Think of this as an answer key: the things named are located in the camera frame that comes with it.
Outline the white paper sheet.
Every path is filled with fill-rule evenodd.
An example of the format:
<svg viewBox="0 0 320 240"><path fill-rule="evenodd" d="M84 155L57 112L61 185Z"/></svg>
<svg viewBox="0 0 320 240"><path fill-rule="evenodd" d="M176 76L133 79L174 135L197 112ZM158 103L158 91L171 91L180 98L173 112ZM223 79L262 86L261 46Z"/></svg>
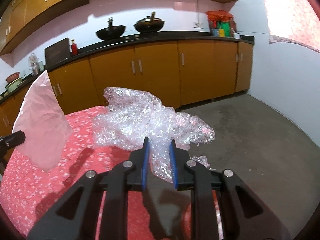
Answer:
<svg viewBox="0 0 320 240"><path fill-rule="evenodd" d="M58 164L73 130L56 99L47 71L29 87L12 131L24 133L24 143L15 148L38 168L48 172Z"/></svg>

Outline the clear bubble wrap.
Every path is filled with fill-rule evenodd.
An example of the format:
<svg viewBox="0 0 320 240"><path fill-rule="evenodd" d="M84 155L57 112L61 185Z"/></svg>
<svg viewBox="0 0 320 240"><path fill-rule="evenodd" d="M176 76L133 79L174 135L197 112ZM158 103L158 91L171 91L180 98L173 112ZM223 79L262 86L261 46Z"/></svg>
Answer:
<svg viewBox="0 0 320 240"><path fill-rule="evenodd" d="M149 139L151 172L172 181L169 146L172 141L183 150L190 144L206 144L215 139L213 128L196 115L165 107L153 94L128 88L107 87L106 111L92 121L95 147L117 147L134 151Z"/></svg>

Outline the green basin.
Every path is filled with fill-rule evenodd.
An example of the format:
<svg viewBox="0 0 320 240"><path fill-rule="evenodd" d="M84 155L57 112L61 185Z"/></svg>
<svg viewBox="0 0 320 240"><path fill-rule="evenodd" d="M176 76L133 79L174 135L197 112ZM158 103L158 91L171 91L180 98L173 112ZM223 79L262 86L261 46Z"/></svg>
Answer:
<svg viewBox="0 0 320 240"><path fill-rule="evenodd" d="M22 83L22 78L19 77L16 80L6 85L6 90L8 93L13 92Z"/></svg>

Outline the red floral tablecloth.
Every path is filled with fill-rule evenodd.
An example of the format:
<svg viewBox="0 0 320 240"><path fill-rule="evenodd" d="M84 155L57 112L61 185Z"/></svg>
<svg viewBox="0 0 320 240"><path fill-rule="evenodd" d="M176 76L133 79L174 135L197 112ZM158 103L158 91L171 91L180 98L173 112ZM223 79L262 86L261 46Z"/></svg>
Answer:
<svg viewBox="0 0 320 240"><path fill-rule="evenodd" d="M1 206L23 237L86 171L105 172L129 157L116 147L93 147L92 120L105 112L96 106L66 116L73 133L49 172L18 151L11 155L1 182ZM149 176L148 183L145 191L128 193L128 238L189 239L190 193L176 191L156 176Z"/></svg>

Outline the pink basin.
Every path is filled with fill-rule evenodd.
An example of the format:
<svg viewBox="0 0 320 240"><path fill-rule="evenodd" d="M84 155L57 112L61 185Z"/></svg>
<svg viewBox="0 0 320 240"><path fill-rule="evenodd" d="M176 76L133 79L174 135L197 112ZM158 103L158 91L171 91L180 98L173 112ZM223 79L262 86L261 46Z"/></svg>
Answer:
<svg viewBox="0 0 320 240"><path fill-rule="evenodd" d="M6 78L7 83L11 83L20 77L20 72L15 72Z"/></svg>

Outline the clear wrapped jar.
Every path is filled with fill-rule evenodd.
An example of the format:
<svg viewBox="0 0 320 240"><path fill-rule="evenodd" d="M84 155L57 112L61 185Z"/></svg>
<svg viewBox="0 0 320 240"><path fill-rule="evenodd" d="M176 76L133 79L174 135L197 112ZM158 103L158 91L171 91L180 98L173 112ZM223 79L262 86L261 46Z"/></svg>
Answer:
<svg viewBox="0 0 320 240"><path fill-rule="evenodd" d="M40 72L40 67L39 67L39 59L34 53L31 53L29 56L29 69L32 71L33 75L37 75Z"/></svg>

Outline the dark cutting board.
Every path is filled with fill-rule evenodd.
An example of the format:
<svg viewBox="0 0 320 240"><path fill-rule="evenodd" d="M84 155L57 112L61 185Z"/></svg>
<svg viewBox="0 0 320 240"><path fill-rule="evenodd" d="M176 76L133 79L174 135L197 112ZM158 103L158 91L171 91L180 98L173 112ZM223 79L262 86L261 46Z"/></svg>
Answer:
<svg viewBox="0 0 320 240"><path fill-rule="evenodd" d="M46 67L50 68L57 63L71 57L69 38L52 44L44 50Z"/></svg>

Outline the red bottle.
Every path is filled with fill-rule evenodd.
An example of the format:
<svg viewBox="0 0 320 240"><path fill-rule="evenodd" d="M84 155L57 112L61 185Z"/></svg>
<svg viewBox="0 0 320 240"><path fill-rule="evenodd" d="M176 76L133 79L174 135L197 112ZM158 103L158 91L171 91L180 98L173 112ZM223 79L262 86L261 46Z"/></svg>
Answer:
<svg viewBox="0 0 320 240"><path fill-rule="evenodd" d="M77 54L78 54L77 44L75 43L75 39L71 39L71 55L75 56Z"/></svg>

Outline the upper left wooden cabinet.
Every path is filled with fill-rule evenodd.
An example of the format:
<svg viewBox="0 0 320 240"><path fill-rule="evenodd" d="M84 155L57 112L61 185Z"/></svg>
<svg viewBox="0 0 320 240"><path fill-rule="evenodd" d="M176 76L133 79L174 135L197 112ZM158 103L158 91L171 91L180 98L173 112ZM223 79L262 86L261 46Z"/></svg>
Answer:
<svg viewBox="0 0 320 240"><path fill-rule="evenodd" d="M1 16L1 55L12 52L51 20L89 0L11 0Z"/></svg>

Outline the black wok left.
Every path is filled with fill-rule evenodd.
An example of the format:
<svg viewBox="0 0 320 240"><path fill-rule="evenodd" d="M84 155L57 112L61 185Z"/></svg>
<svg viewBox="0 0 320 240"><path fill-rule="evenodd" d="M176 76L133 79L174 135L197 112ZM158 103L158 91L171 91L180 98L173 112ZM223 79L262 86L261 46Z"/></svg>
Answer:
<svg viewBox="0 0 320 240"><path fill-rule="evenodd" d="M108 19L108 27L96 31L96 36L103 41L110 41L120 38L125 32L125 25L113 25L113 18Z"/></svg>

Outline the black lidded wok right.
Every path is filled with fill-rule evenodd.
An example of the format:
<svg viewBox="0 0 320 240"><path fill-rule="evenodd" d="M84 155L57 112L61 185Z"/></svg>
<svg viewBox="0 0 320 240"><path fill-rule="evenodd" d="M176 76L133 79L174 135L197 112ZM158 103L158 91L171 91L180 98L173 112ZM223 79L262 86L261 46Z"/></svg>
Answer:
<svg viewBox="0 0 320 240"><path fill-rule="evenodd" d="M139 33L156 33L164 27L164 20L156 17L156 12L153 11L150 16L137 21L134 28Z"/></svg>

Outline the red bag over containers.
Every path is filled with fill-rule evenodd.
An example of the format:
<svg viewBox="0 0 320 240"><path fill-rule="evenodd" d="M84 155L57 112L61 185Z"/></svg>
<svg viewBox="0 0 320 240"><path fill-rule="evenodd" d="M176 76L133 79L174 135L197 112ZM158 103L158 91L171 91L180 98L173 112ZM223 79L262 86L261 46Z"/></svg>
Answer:
<svg viewBox="0 0 320 240"><path fill-rule="evenodd" d="M209 21L228 22L233 19L233 15L224 10L207 11L206 15Z"/></svg>

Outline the pink window curtain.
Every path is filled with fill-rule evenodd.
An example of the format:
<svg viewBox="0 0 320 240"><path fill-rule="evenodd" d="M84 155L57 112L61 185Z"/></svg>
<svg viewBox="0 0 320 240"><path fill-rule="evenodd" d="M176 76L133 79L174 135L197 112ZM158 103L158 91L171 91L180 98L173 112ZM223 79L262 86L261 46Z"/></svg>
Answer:
<svg viewBox="0 0 320 240"><path fill-rule="evenodd" d="M319 52L319 18L308 0L264 0L270 43L295 43Z"/></svg>

